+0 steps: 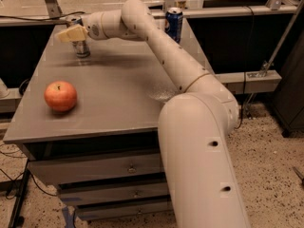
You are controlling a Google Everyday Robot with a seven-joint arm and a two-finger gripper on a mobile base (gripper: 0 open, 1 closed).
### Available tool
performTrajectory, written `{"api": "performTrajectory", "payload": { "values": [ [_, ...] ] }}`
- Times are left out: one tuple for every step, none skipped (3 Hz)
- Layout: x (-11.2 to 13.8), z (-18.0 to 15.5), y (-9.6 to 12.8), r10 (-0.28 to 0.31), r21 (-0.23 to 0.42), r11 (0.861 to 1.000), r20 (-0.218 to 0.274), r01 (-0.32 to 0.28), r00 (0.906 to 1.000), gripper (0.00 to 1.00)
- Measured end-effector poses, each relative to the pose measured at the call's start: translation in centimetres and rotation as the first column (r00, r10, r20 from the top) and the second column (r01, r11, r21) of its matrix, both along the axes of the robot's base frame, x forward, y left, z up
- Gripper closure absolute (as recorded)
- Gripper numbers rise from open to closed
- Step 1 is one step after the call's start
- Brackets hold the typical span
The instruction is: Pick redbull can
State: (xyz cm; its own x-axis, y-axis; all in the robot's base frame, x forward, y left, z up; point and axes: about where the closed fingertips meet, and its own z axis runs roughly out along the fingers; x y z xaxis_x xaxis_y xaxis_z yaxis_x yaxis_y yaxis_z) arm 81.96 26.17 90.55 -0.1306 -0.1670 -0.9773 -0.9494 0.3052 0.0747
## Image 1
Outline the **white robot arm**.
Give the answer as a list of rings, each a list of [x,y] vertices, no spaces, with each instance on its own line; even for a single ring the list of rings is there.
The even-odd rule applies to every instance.
[[[251,228],[226,144],[238,123],[238,102],[159,27],[146,4],[127,0],[119,10],[83,16],[56,36],[62,42],[144,40],[179,91],[163,106],[158,125],[178,227]]]

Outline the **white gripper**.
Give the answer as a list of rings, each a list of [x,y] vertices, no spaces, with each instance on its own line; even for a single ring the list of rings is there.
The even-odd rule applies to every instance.
[[[79,24],[65,28],[56,34],[61,42],[84,41],[87,35],[94,40],[103,40],[105,34],[102,28],[102,13],[94,12],[82,16],[83,25]]]

